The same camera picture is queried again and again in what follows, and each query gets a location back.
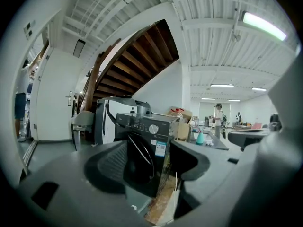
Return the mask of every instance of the ceiling beam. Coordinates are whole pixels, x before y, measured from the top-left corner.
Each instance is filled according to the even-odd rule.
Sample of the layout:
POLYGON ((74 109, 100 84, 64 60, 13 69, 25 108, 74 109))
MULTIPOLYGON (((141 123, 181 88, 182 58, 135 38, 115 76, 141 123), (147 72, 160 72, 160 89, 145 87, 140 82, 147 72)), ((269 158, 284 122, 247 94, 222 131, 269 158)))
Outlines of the ceiling beam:
MULTIPOLYGON (((197 19, 188 19, 184 20, 182 22, 183 28, 185 30, 188 29, 196 29, 196 28, 226 28, 226 29, 232 29, 234 25, 234 20, 233 19, 223 19, 223 18, 197 18, 197 19)), ((283 48, 285 48, 287 51, 289 51, 292 54, 295 54, 295 50, 289 47, 285 42, 280 41, 273 35, 265 32, 264 30, 261 30, 259 28, 256 28, 254 26, 245 24, 242 21, 238 21, 237 24, 237 30, 250 33, 250 34, 255 34, 258 36, 261 36, 263 38, 266 38, 283 48)))
MULTIPOLYGON (((191 71, 217 71, 219 66, 192 66, 190 67, 191 71)), ((277 79, 278 75, 271 74, 264 71, 253 70, 248 68, 241 67, 232 67, 232 66, 221 66, 219 71, 224 72, 237 72, 245 75, 254 75, 258 77, 268 78, 268 79, 277 79)))

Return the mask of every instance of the white chair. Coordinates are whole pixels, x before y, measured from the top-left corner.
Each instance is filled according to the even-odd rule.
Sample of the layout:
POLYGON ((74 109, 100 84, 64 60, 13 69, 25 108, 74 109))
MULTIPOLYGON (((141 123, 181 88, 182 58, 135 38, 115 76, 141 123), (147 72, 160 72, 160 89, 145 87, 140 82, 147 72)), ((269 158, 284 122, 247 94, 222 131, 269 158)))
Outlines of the white chair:
POLYGON ((71 135, 72 142, 75 145, 75 149, 76 142, 74 131, 88 131, 89 133, 91 133, 92 125, 94 123, 94 116, 95 114, 90 111, 82 111, 78 113, 75 117, 71 118, 71 135))

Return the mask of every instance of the label sticker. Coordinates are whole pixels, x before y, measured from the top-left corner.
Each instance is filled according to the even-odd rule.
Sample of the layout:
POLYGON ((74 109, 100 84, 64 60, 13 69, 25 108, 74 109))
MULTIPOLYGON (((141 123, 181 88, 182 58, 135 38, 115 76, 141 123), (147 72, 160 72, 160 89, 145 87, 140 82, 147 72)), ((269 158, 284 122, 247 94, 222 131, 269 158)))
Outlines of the label sticker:
POLYGON ((159 157, 165 157, 165 149, 166 149, 166 143, 157 141, 155 155, 159 157))

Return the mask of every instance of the teal bottle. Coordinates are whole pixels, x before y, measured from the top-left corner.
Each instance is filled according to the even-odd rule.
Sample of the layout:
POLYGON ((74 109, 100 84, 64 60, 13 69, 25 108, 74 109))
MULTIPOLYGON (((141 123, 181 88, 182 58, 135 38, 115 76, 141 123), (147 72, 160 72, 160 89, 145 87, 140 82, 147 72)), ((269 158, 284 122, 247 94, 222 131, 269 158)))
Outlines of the teal bottle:
POLYGON ((197 140, 196 140, 196 144, 201 146, 201 145, 203 145, 203 141, 204 141, 203 133, 202 133, 202 131, 200 131, 200 133, 197 137, 197 140))

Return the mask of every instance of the white ceiling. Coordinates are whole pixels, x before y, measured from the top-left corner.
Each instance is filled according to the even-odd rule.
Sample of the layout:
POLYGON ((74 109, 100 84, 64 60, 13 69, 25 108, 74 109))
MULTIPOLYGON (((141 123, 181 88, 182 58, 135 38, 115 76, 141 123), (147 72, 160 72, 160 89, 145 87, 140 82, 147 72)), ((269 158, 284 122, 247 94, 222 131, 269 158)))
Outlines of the white ceiling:
MULTIPOLYGON (((251 88, 270 89, 295 58, 299 39, 275 0, 166 1, 172 2, 183 28, 192 98, 225 101, 259 96, 262 93, 251 88), (243 11, 276 25, 287 38, 281 42, 244 24, 243 11), (238 42, 235 35, 241 37, 238 42), (212 83, 235 87, 213 88, 212 83)), ((77 0, 64 20, 64 49, 72 53, 77 40, 85 40, 80 58, 88 63, 100 45, 126 21, 161 2, 164 1, 77 0)))

